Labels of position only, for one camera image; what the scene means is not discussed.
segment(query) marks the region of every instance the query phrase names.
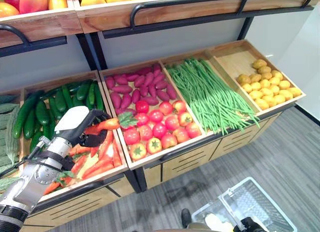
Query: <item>robotic arm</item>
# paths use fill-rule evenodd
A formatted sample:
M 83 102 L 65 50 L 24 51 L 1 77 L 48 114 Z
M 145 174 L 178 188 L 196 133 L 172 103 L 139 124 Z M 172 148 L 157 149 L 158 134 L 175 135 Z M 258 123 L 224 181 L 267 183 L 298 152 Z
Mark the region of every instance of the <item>robotic arm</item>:
M 89 111 L 86 106 L 74 107 L 56 125 L 52 141 L 44 136 L 40 138 L 36 148 L 25 159 L 28 164 L 20 178 L 0 197 L 1 232 L 18 232 L 21 229 L 58 173 L 72 169 L 74 163 L 67 156 L 69 150 L 78 143 L 85 147 L 97 147 L 106 138 L 106 131 L 99 135 L 86 135 L 84 130 L 93 123 L 109 118 L 101 110 Z M 45 144 L 47 148 L 38 155 Z

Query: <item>gray carpet floor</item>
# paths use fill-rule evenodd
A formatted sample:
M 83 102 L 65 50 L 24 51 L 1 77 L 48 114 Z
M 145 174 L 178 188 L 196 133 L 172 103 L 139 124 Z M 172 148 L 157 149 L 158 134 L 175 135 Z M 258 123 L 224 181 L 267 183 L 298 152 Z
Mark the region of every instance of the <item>gray carpet floor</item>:
M 298 231 L 320 231 L 320 128 L 296 108 L 285 111 L 250 145 L 50 231 L 181 228 L 183 208 L 194 212 L 249 176 Z

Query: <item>person's foot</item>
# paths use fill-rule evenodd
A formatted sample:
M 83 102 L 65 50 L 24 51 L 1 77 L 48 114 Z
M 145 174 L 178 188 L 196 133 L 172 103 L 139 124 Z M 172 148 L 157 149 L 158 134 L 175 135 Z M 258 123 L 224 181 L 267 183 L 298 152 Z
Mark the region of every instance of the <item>person's foot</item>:
M 191 214 L 187 208 L 184 208 L 181 211 L 181 221 L 182 221 L 183 228 L 186 228 L 188 224 L 191 223 Z

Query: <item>wooden drawer front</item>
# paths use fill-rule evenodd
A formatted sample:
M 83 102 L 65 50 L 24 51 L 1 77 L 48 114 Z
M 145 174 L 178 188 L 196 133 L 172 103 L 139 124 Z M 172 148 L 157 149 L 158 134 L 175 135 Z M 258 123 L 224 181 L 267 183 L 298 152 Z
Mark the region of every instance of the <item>wooden drawer front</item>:
M 174 178 L 208 162 L 219 140 L 163 163 L 163 181 Z

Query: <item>tomato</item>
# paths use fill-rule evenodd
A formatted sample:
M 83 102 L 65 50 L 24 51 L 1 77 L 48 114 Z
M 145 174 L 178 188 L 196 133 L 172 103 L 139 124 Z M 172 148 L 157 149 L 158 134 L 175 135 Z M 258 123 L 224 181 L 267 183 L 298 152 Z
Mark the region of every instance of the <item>tomato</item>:
M 138 113 L 134 118 L 138 120 L 138 122 L 136 123 L 138 127 L 146 125 L 149 122 L 149 117 L 145 113 Z
M 178 120 L 179 120 L 179 124 L 182 127 L 186 127 L 189 123 L 191 123 L 192 117 L 190 115 L 190 113 L 188 112 L 184 112 L 178 115 Z
M 18 15 L 19 11 L 8 3 L 0 3 L 0 18 Z
M 173 106 L 170 104 L 170 102 L 162 102 L 159 105 L 159 110 L 166 116 L 172 113 L 174 110 Z
M 159 109 L 155 109 L 149 113 L 149 118 L 152 122 L 159 123 L 163 120 L 164 114 Z
M 189 123 L 185 129 L 190 138 L 195 138 L 201 135 L 201 131 L 196 123 Z
M 152 130 L 148 125 L 143 125 L 139 128 L 140 139 L 142 141 L 148 141 L 152 138 Z
M 123 133 L 125 143 L 128 145 L 132 145 L 140 142 L 140 135 L 135 128 L 129 129 Z
M 173 106 L 173 112 L 176 114 L 181 114 L 181 113 L 185 112 L 187 109 L 185 102 L 183 102 L 181 100 L 175 101 L 172 104 L 172 106 Z
M 136 143 L 131 146 L 129 154 L 133 161 L 142 159 L 147 154 L 146 147 L 142 143 Z
M 151 138 L 146 143 L 146 150 L 150 154 L 158 153 L 162 150 L 161 141 L 158 138 Z
M 166 134 L 161 139 L 162 148 L 170 148 L 178 144 L 177 138 L 172 134 Z
M 135 104 L 135 109 L 137 113 L 148 113 L 149 104 L 146 101 L 137 101 L 137 103 Z
M 167 132 L 167 128 L 163 123 L 157 123 L 152 129 L 154 137 L 161 139 Z
M 190 139 L 184 128 L 177 128 L 172 134 L 177 138 L 178 143 L 183 143 Z
M 177 117 L 175 115 L 171 115 L 165 120 L 165 126 L 168 130 L 174 131 L 179 128 L 180 125 Z

